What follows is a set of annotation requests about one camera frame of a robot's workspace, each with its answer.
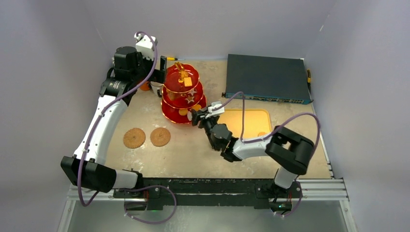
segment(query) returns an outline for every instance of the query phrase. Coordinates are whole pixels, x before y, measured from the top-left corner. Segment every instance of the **floor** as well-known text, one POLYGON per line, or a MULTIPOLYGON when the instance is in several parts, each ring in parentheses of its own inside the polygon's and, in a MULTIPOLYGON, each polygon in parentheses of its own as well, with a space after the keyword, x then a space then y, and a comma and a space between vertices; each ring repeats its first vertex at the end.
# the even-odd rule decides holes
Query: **floor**
MULTIPOLYGON (((183 62, 199 72, 208 104, 227 100, 221 97, 225 91, 226 60, 183 62)), ((233 100, 226 109, 241 107, 241 100, 233 100)), ((297 113, 312 112, 311 105, 262 101, 246 101, 245 108, 267 110, 272 127, 297 113)), ((315 141, 317 129, 312 117, 299 117, 287 127, 315 141)), ((224 160, 219 152, 211 149, 203 129, 167 120, 161 113, 161 99, 150 91, 138 91, 133 96, 114 132, 105 165, 115 169, 133 168, 145 177, 273 178, 279 168, 270 157, 234 163, 224 160), (146 141, 137 149, 129 149, 124 146, 122 138, 134 127, 146 133, 146 141), (171 132, 171 141, 166 146, 155 147, 149 140, 150 133, 157 127, 165 127, 171 132)), ((310 161, 307 174, 300 178, 330 178, 322 143, 310 161)))

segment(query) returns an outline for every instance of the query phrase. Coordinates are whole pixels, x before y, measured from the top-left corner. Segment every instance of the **gold star decoration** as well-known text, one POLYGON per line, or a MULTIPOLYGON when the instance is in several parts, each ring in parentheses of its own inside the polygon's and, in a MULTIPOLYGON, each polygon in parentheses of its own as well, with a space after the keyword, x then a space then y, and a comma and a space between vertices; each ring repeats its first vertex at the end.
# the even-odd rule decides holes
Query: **gold star decoration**
POLYGON ((193 96, 187 97, 185 100, 187 100, 188 104, 194 102, 193 96))
POLYGON ((193 96, 195 93, 196 93, 195 88, 191 89, 191 90, 188 92, 188 94, 191 94, 192 96, 193 96))

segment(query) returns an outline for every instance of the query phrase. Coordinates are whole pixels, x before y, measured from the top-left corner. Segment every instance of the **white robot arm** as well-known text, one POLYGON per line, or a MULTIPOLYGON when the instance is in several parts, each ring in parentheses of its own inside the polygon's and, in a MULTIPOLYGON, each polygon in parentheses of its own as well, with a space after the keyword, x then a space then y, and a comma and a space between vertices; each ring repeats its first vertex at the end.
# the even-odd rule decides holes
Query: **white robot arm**
MULTIPOLYGON (((74 185, 77 185, 79 164, 85 143, 95 121, 102 115, 102 110, 118 96, 130 91, 140 83, 148 75, 147 70, 153 66, 154 45, 152 41, 147 35, 142 37, 140 34, 136 34, 135 38, 137 39, 135 48, 125 46, 117 49, 114 54, 113 67, 110 68, 107 79, 101 85, 97 110, 87 133, 74 154, 71 157, 64 156, 61 161, 63 171, 74 185)), ((157 40, 155 37, 152 38, 156 45, 157 40)), ((160 70, 153 72, 149 81, 164 83, 166 57, 161 57, 160 67, 160 70)), ((114 130, 134 94, 135 92, 113 103, 101 117, 86 151, 81 175, 82 187, 108 192, 111 189, 131 189, 138 185, 139 177, 142 177, 140 173, 133 170, 115 170, 104 166, 114 130)))
POLYGON ((225 124, 218 124, 219 115, 224 112, 220 101, 192 112, 192 125, 204 128, 211 146, 221 151, 221 156, 229 162, 242 161, 250 157, 269 156, 281 165, 275 176, 275 185, 288 189, 299 176, 306 174, 313 142, 283 127, 271 137, 266 135, 240 140, 232 136, 225 124))

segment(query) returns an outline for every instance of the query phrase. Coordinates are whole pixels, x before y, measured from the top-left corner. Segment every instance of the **screwdriver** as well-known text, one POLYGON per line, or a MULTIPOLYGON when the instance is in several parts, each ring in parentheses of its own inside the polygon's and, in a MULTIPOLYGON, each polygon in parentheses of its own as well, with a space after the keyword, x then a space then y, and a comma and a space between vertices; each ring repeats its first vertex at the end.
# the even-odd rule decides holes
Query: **screwdriver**
POLYGON ((178 58, 175 58, 175 57, 167 57, 167 60, 185 60, 185 59, 178 59, 178 58))

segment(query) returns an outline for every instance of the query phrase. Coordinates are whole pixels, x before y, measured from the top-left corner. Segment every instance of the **round cracker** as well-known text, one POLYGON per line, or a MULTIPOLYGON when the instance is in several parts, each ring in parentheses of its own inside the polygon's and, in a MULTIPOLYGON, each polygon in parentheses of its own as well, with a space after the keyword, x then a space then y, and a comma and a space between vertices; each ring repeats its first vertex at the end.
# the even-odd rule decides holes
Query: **round cracker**
POLYGON ((128 148, 138 148, 145 142, 145 133, 140 128, 132 128, 125 132, 122 141, 128 148))
POLYGON ((202 107, 200 105, 196 104, 192 107, 192 109, 194 109, 195 111, 199 111, 200 109, 202 109, 202 107))
POLYGON ((179 113, 179 115, 181 115, 181 116, 185 116, 185 115, 187 115, 188 110, 187 110, 187 109, 180 109, 180 110, 178 111, 178 113, 179 113))
POLYGON ((159 127, 152 131, 150 139, 154 146, 165 146, 171 139, 171 133, 166 128, 159 127))

